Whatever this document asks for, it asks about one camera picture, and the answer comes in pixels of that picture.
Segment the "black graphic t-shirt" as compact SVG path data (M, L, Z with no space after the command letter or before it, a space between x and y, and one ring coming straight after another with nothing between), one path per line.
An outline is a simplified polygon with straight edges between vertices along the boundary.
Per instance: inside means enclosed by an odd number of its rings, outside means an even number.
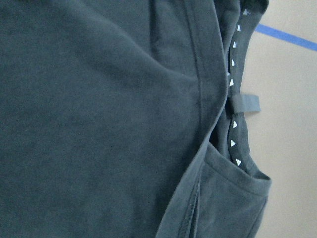
M3 238L253 238L241 94L266 0L3 0Z

